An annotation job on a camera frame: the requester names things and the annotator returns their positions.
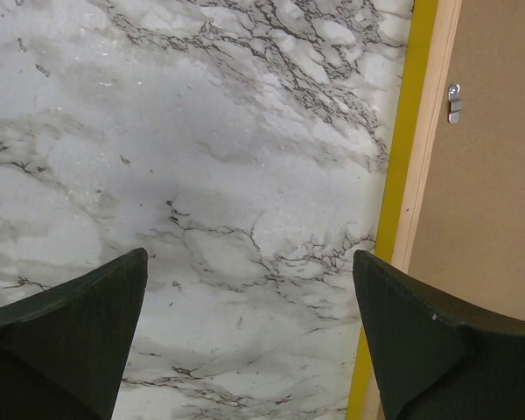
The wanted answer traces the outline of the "yellow picture frame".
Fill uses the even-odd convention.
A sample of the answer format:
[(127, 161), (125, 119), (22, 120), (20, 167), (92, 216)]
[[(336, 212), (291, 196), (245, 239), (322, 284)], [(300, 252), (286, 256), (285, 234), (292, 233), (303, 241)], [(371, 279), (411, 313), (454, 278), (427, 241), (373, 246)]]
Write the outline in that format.
[[(416, 2), (370, 253), (525, 321), (525, 1)], [(363, 322), (347, 415), (387, 419)]]

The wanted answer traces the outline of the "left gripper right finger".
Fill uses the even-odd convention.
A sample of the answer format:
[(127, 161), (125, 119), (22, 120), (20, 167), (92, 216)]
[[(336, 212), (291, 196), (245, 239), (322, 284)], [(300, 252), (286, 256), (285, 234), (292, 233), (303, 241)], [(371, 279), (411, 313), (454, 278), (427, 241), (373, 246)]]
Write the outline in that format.
[(387, 419), (525, 419), (525, 321), (364, 250), (353, 283)]

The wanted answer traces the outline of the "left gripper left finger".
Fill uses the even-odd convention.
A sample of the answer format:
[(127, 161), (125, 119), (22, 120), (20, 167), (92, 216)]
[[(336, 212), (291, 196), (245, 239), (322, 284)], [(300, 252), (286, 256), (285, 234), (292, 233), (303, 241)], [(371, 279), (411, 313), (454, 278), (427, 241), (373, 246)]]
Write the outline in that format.
[(147, 279), (136, 248), (0, 307), (0, 419), (110, 419)]

